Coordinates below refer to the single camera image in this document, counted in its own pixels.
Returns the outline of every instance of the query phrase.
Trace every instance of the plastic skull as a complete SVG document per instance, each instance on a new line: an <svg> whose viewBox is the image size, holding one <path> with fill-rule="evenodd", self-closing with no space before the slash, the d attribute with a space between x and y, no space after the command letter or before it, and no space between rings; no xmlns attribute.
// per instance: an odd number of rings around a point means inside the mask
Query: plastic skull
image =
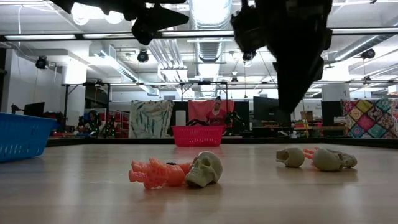
<svg viewBox="0 0 398 224"><path fill-rule="evenodd" d="M217 182L222 173L220 159L212 152L201 152L194 158L190 171L185 176L185 183L206 187L209 183Z"/></svg>
<svg viewBox="0 0 398 224"><path fill-rule="evenodd" d="M343 156L343 161L344 161L343 166L344 167L351 168L351 167L354 167L354 166L356 166L358 164L358 161L356 160L355 156L353 156L353 155L350 155L350 154L345 153L345 152L334 151L334 150L331 150L331 149L327 149L327 151L332 152L332 153L341 154Z"/></svg>
<svg viewBox="0 0 398 224"><path fill-rule="evenodd" d="M313 165L322 171L342 171L357 164L354 156L330 149L318 149L313 154Z"/></svg>
<svg viewBox="0 0 398 224"><path fill-rule="evenodd" d="M276 161L287 167L300 167L304 163L304 152L296 147L276 151Z"/></svg>

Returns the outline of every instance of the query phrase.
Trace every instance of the person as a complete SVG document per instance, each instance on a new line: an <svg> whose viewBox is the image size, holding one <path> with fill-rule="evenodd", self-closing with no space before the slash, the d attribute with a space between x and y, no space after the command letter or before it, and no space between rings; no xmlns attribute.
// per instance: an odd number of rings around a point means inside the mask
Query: person
<svg viewBox="0 0 398 224"><path fill-rule="evenodd" d="M217 96L213 109L206 115L210 126L225 126L226 111L221 109L221 97Z"/></svg>

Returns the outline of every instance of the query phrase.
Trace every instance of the orange skeleton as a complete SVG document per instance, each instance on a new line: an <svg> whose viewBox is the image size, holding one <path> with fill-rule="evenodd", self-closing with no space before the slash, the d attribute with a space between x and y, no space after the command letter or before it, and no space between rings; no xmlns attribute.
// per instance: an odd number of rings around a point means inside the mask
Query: orange skeleton
<svg viewBox="0 0 398 224"><path fill-rule="evenodd" d="M314 154L314 152L316 151L316 150L318 150L319 148L318 147L314 147L313 149L303 149L303 152L304 152L304 156L307 158L307 159L313 159L313 154Z"/></svg>
<svg viewBox="0 0 398 224"><path fill-rule="evenodd" d="M177 187L182 185L190 164L165 164L155 158L150 158L149 162L132 161L129 179L131 182L143 183L146 189L161 187L163 184Z"/></svg>

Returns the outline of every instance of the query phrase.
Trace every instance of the red basket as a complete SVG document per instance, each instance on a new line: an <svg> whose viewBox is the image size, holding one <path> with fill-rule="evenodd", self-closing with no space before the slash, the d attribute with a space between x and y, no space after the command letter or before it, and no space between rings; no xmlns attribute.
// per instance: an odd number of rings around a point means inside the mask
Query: red basket
<svg viewBox="0 0 398 224"><path fill-rule="evenodd" d="M219 146L224 126L172 126L177 146Z"/></svg>

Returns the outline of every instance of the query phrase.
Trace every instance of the wooden table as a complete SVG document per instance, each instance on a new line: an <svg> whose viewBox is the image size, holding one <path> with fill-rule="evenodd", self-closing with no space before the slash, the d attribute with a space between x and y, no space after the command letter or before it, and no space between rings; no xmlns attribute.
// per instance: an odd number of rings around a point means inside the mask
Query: wooden table
<svg viewBox="0 0 398 224"><path fill-rule="evenodd" d="M398 151L326 146L358 159L355 169L319 172L275 161L286 145L80 145L51 147L42 157L0 164L0 223L398 223ZM304 145L314 147L324 145ZM216 152L218 184L144 190L130 183L132 159L191 161Z"/></svg>

